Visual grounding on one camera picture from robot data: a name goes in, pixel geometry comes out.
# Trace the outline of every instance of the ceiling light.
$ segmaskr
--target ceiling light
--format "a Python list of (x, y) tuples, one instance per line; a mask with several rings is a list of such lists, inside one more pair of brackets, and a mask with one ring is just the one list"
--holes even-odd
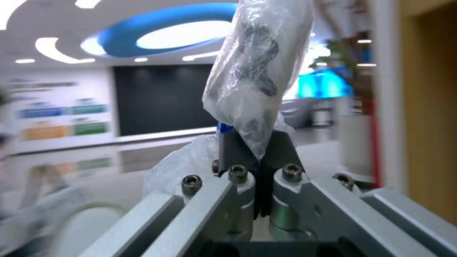
[(370, 39), (359, 39), (357, 43), (359, 44), (370, 44), (372, 41)]
[(83, 64), (83, 63), (93, 63), (95, 59), (75, 59), (68, 55), (61, 53), (56, 48), (57, 37), (42, 37), (37, 39), (35, 42), (35, 47), (37, 50), (46, 57), (54, 59), (59, 62), (67, 63), (67, 64)]
[(20, 59), (20, 60), (16, 60), (17, 64), (31, 64), (31, 63), (34, 63), (34, 62), (35, 62), (35, 59)]
[(376, 64), (357, 64), (359, 67), (376, 67)]
[(148, 58), (136, 58), (135, 59), (136, 63), (142, 63), (142, 62), (147, 62), (147, 61), (148, 61)]
[(197, 21), (159, 29), (142, 36), (137, 46), (144, 49), (183, 47), (225, 37), (232, 29), (228, 21)]
[(1, 0), (0, 1), (0, 30), (5, 30), (8, 20), (14, 11), (27, 0)]
[(210, 53), (206, 53), (206, 54), (195, 54), (195, 55), (184, 56), (182, 58), (182, 60), (185, 61), (185, 62), (189, 62), (189, 61), (193, 61), (193, 60), (195, 60), (197, 58), (217, 56), (218, 54), (219, 54), (219, 51), (210, 52)]
[(81, 9), (94, 9), (101, 0), (77, 0), (75, 5)]
[(90, 38), (84, 40), (81, 43), (81, 48), (84, 51), (86, 51), (87, 53), (92, 54), (92, 55), (97, 55), (97, 56), (106, 55), (105, 50), (98, 43), (98, 37), (97, 36), (93, 36), (93, 37), (90, 37)]

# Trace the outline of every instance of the black wall panel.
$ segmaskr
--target black wall panel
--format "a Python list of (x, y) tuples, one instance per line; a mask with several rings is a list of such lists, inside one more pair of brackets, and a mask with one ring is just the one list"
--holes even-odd
[(216, 126), (202, 103), (211, 67), (114, 67), (121, 136)]

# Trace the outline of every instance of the clear plastic bag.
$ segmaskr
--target clear plastic bag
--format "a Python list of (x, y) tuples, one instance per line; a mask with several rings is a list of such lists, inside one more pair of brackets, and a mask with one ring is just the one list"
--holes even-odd
[(241, 0), (203, 93), (203, 107), (265, 154), (313, 27), (313, 0)]
[[(284, 122), (278, 114), (274, 129), (284, 131), (293, 137), (295, 130)], [(187, 175), (198, 175), (203, 184), (213, 176), (212, 162), (219, 159), (219, 136), (202, 135), (196, 137), (190, 144), (178, 149), (163, 160), (144, 176), (143, 196), (153, 190), (174, 194), (180, 189), (181, 180)]]

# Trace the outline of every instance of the wooden wall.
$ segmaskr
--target wooden wall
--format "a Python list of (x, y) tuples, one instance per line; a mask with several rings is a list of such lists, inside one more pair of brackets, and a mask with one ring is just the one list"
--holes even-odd
[(410, 197), (457, 224), (457, 1), (399, 5)]

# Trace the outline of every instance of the screw head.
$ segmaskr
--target screw head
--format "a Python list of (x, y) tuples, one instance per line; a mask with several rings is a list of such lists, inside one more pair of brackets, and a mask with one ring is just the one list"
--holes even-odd
[(352, 191), (352, 188), (354, 187), (354, 180), (349, 175), (336, 173), (332, 176), (332, 178), (336, 179), (339, 183), (341, 183), (341, 185)]
[(219, 173), (219, 160), (213, 160), (213, 163), (211, 164), (211, 168), (212, 168), (213, 174)]
[(248, 169), (243, 165), (232, 165), (228, 169), (228, 179), (234, 184), (242, 184), (248, 180)]
[(185, 176), (181, 181), (182, 193), (187, 196), (195, 195), (202, 188), (202, 179), (197, 175)]
[(282, 177), (289, 182), (302, 180), (303, 169), (297, 164), (289, 163), (282, 168)]

